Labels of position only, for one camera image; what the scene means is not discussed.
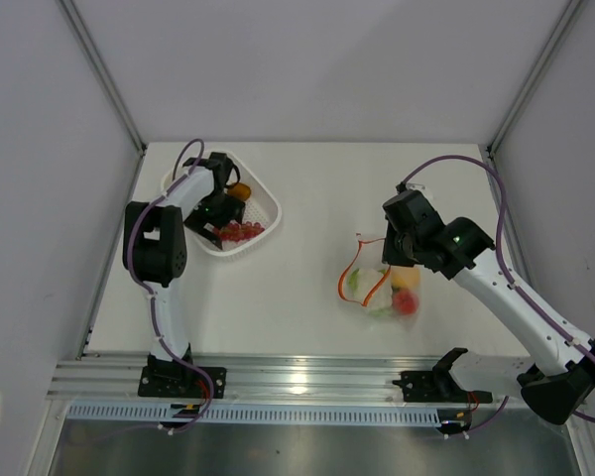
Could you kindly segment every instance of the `gray wall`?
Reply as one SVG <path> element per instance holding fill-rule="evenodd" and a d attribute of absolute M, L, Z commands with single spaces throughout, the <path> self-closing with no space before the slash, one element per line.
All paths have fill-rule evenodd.
<path fill-rule="evenodd" d="M 54 2 L 0 0 L 0 475 L 29 457 L 134 164 Z"/>
<path fill-rule="evenodd" d="M 587 4 L 499 167 L 537 287 L 595 335 L 595 0 Z"/>
<path fill-rule="evenodd" d="M 486 143 L 566 0 L 78 0 L 148 140 Z"/>

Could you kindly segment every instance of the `purple cable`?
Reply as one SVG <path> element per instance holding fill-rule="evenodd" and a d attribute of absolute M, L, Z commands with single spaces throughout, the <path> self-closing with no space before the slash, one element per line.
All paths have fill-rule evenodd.
<path fill-rule="evenodd" d="M 175 180 L 168 187 L 165 195 L 170 195 L 174 190 L 176 190 L 179 187 L 179 185 L 181 185 L 184 181 L 186 181 L 187 178 L 189 176 L 191 176 L 194 169 L 200 162 L 202 153 L 204 152 L 205 145 L 201 139 L 194 139 L 192 141 L 189 141 L 185 145 L 185 147 L 182 148 L 182 151 L 180 151 L 180 154 L 178 155 L 178 158 L 177 158 L 177 163 L 175 165 L 173 180 L 174 180 L 174 177 L 176 176 L 176 167 L 179 164 L 180 159 L 182 158 L 183 154 L 189 148 L 189 146 L 191 146 L 192 144 L 194 144 L 196 142 L 200 144 L 200 153 L 198 154 L 198 157 L 196 157 L 196 160 L 189 167 L 189 171 L 188 171 L 187 175 L 179 178 L 178 180 Z M 126 262 L 128 263 L 128 271 L 130 272 L 130 277 L 132 278 L 132 281 L 134 281 L 136 284 L 141 286 L 149 295 L 151 295 L 151 297 L 150 297 L 150 320 L 152 322 L 152 328 L 155 332 L 155 335 L 159 338 L 159 343 L 161 344 L 161 347 L 163 347 L 163 350 L 172 358 L 172 360 L 183 365 L 184 367 L 188 368 L 189 370 L 199 374 L 203 379 L 205 379 L 207 381 L 207 384 L 208 384 L 209 395 L 207 396 L 207 403 L 205 404 L 205 406 L 200 410 L 200 412 L 198 412 L 198 414 L 196 414 L 196 417 L 194 417 L 193 419 L 188 421 L 183 426 L 177 428 L 176 430 L 173 430 L 173 432 L 175 432 L 175 433 L 181 433 L 183 431 L 186 431 L 190 427 L 192 427 L 194 424 L 196 424 L 196 422 L 199 419 L 202 418 L 203 415 L 205 415 L 205 413 L 209 409 L 209 406 L 211 405 L 211 401 L 213 400 L 213 397 L 214 397 L 214 384 L 211 380 L 211 377 L 209 377 L 209 375 L 204 370 L 202 370 L 200 367 L 197 367 L 193 364 L 185 362 L 184 360 L 179 358 L 170 349 L 170 347 L 168 347 L 168 345 L 164 341 L 163 335 L 161 334 L 161 330 L 159 329 L 159 324 L 157 323 L 156 298 L 154 297 L 154 290 L 150 287 L 150 285 L 146 284 L 145 282 L 143 282 L 139 279 L 139 277 L 137 276 L 137 274 L 135 272 L 134 263 L 132 260 L 134 245 L 135 245 L 135 242 L 137 241 L 137 235 L 139 234 L 139 229 L 141 228 L 141 224 L 143 223 L 143 220 L 146 218 L 148 213 L 150 213 L 150 210 L 152 210 L 155 206 L 159 205 L 166 199 L 165 195 L 161 195 L 158 198 L 156 198 L 154 201 L 150 202 L 148 204 L 148 206 L 146 206 L 143 209 L 143 211 L 139 214 L 139 217 L 137 218 L 137 221 L 135 222 L 134 226 L 132 227 L 132 230 L 130 232 L 130 237 L 128 239 L 128 252 L 126 255 Z"/>
<path fill-rule="evenodd" d="M 408 181 L 410 181 L 410 179 L 412 177 L 414 177 L 416 174 L 418 174 L 420 171 L 422 171 L 423 169 L 425 169 L 428 166 L 431 166 L 432 164 L 435 164 L 437 162 L 442 162 L 442 161 L 463 161 L 463 162 L 469 162 L 470 164 L 474 164 L 475 166 L 478 166 L 482 169 L 484 169 L 487 174 L 489 174 L 494 181 L 496 182 L 496 184 L 498 185 L 498 189 L 500 190 L 500 209 L 498 210 L 498 223 L 496 224 L 496 260 L 498 261 L 498 266 L 500 267 L 501 271 L 503 272 L 503 275 L 505 276 L 505 278 L 507 279 L 507 281 L 511 284 L 514 285 L 514 290 L 516 291 L 516 293 L 518 293 L 518 295 L 542 318 L 544 319 L 544 321 L 550 326 L 552 327 L 559 335 L 561 335 L 567 342 L 571 343 L 573 342 L 573 336 L 571 334 L 569 334 L 561 325 L 559 325 L 557 322 L 555 322 L 551 316 L 549 316 L 546 311 L 544 309 L 542 309 L 537 302 L 535 302 L 531 296 L 529 296 L 527 294 L 527 292 L 525 290 L 523 290 L 520 286 L 516 285 L 516 280 L 514 279 L 514 277 L 512 276 L 512 274 L 510 273 L 508 267 L 507 267 L 507 263 L 505 263 L 505 258 L 503 256 L 503 226 L 505 224 L 505 215 L 507 213 L 507 194 L 506 194 L 506 190 L 505 190 L 505 184 L 503 183 L 502 179 L 500 178 L 500 176 L 498 175 L 498 173 L 496 171 L 494 171 L 491 167 L 487 166 L 486 164 L 483 164 L 480 161 L 477 161 L 476 159 L 472 159 L 471 157 L 466 157 L 466 156 L 440 156 L 440 157 L 436 157 L 434 159 L 431 159 L 429 161 L 427 161 L 424 164 L 421 164 L 420 166 L 418 166 L 416 169 L 414 169 L 406 178 L 404 178 L 404 183 L 407 183 Z M 591 354 L 591 352 L 584 347 L 581 344 L 577 344 L 575 345 L 575 347 L 577 348 L 577 350 L 579 350 L 584 356 L 586 356 L 594 365 L 595 365 L 595 356 L 593 354 Z M 481 424 L 482 425 L 487 425 L 487 423 L 489 421 L 491 421 L 496 415 L 498 414 L 498 412 L 496 412 L 489 420 L 487 420 L 485 423 Z M 595 416 L 589 416 L 589 415 L 585 415 L 582 412 L 578 412 L 575 411 L 573 412 L 574 415 L 576 415 L 577 417 L 580 417 L 582 419 L 585 419 L 587 421 L 590 421 L 592 423 L 595 423 Z"/>

